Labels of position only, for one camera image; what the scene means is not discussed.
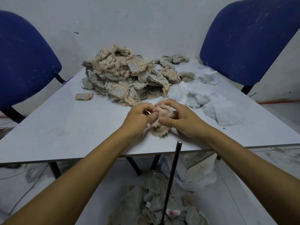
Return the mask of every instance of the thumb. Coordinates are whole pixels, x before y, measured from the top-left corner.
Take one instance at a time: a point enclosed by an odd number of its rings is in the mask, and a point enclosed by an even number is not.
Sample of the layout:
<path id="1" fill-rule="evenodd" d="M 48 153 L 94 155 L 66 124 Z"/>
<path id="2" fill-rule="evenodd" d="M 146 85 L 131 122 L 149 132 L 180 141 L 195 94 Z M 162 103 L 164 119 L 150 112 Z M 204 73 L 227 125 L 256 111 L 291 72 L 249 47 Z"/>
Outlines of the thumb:
<path id="1" fill-rule="evenodd" d="M 176 128 L 177 127 L 177 121 L 178 120 L 175 120 L 175 119 L 170 118 L 170 117 L 161 117 L 159 119 L 159 123 L 161 123 L 164 126 L 171 127 L 171 128 L 173 128 L 173 127 Z"/>
<path id="2" fill-rule="evenodd" d="M 152 124 L 158 118 L 158 112 L 147 115 L 148 123 Z"/>

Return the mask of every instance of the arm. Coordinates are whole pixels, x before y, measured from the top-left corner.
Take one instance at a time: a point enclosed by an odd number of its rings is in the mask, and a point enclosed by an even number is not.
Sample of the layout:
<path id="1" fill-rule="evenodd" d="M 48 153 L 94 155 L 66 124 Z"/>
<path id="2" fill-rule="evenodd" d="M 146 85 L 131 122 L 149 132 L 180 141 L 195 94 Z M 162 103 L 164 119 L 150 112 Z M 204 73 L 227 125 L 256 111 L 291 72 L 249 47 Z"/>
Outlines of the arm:
<path id="1" fill-rule="evenodd" d="M 122 151 L 157 117 L 158 113 L 149 103 L 134 106 L 117 131 L 3 224 L 75 224 Z"/>
<path id="2" fill-rule="evenodd" d="M 207 143 L 249 187 L 278 224 L 299 224 L 300 180 L 244 148 L 221 131 L 201 120 L 191 109 L 174 100 L 164 103 L 176 109 L 177 120 L 160 123 Z"/>

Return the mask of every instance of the chair backrest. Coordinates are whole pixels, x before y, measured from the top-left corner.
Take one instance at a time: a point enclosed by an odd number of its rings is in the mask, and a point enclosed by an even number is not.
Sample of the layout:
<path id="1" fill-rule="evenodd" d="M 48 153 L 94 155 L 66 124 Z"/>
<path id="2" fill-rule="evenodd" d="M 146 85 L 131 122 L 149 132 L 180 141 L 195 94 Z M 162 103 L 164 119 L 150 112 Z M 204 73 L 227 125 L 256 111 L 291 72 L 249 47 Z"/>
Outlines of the chair backrest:
<path id="1" fill-rule="evenodd" d="M 0 10 L 0 109 L 42 90 L 62 69 L 54 52 L 27 20 Z"/>
<path id="2" fill-rule="evenodd" d="M 242 0 L 223 8 L 200 59 L 245 86 L 260 81 L 300 27 L 300 0 Z"/>

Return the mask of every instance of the white plastic bag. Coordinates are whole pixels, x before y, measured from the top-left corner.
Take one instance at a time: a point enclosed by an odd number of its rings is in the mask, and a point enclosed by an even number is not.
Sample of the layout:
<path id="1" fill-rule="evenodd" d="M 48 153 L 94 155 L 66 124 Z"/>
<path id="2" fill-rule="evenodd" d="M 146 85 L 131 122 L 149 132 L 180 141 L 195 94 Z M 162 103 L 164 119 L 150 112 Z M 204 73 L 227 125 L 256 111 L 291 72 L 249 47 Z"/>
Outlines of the white plastic bag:
<path id="1" fill-rule="evenodd" d="M 169 177 L 174 155 L 164 155 L 161 158 L 161 170 Z M 178 158 L 174 180 L 181 189 L 196 192 L 205 185 L 213 184 L 217 175 L 214 171 L 214 161 L 217 155 L 213 152 L 195 152 L 181 154 Z"/>

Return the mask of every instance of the hand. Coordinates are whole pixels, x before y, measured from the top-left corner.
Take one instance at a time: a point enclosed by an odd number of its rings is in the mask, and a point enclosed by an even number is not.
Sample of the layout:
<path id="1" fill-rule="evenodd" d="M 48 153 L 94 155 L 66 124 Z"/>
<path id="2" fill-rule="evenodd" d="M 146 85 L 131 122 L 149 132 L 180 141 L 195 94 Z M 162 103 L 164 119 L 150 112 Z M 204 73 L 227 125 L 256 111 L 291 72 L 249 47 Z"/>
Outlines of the hand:
<path id="1" fill-rule="evenodd" d="M 165 104 L 176 109 L 176 117 L 174 119 L 170 117 L 161 117 L 159 119 L 159 122 L 164 126 L 176 128 L 184 135 L 195 140 L 202 141 L 206 141 L 206 139 L 210 136 L 212 130 L 214 129 L 212 126 L 198 117 L 187 106 L 175 102 L 172 99 L 162 100 L 155 104 L 155 106 L 159 106 L 161 104 Z"/>
<path id="2" fill-rule="evenodd" d="M 152 104 L 140 103 L 131 108 L 121 128 L 131 136 L 138 137 L 144 132 L 147 124 L 152 124 L 157 118 L 158 112 L 155 112 Z"/>

